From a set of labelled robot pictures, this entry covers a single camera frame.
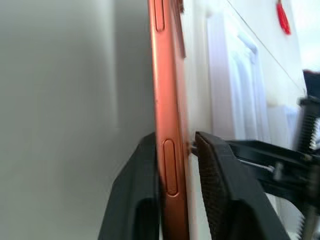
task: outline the red tassel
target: red tassel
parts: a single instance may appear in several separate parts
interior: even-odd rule
[[[285,34],[290,35],[291,30],[290,30],[289,21],[287,19],[286,12],[282,6],[281,0],[279,0],[278,3],[276,4],[276,11],[278,13],[279,23],[282,30],[285,32]]]

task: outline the black plastic part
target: black plastic part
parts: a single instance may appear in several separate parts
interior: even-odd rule
[[[259,180],[268,194],[287,199],[301,212],[306,201],[310,162],[305,154],[260,141],[227,141],[237,159],[265,167],[283,165],[281,179],[274,173],[252,165],[245,165]]]
[[[156,139],[142,139],[113,183],[98,240],[159,239]]]
[[[259,182],[222,139],[197,132],[202,196],[213,240],[290,240]]]

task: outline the gray wall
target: gray wall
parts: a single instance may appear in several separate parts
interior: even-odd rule
[[[154,130],[147,0],[0,8],[0,239],[93,240]]]

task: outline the orange smartphone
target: orange smartphone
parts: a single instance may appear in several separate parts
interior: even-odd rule
[[[156,151],[166,240],[188,240],[185,165],[189,137],[181,0],[148,0],[155,98]]]

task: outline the white wall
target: white wall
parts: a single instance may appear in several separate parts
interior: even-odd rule
[[[279,25],[276,0],[185,0],[182,17],[187,58],[186,83],[190,132],[211,131],[206,19],[228,11],[258,44],[268,105],[296,106],[305,83],[295,23],[289,0],[282,1],[292,35]]]
[[[97,239],[111,184],[154,130],[146,0],[0,8],[0,239]]]

